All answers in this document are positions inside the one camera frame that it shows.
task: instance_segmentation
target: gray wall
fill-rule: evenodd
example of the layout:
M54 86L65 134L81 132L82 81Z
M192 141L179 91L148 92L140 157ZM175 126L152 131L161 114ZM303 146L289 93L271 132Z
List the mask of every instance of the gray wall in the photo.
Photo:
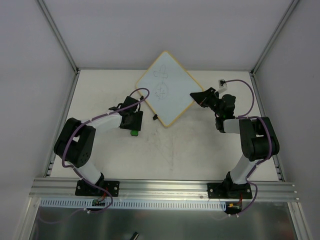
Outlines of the gray wall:
M257 73L266 113L296 183L315 240L320 239L320 1L302 0Z
M73 72L36 1L0 3L0 239L41 174Z
M79 67L251 70L291 0L45 0Z

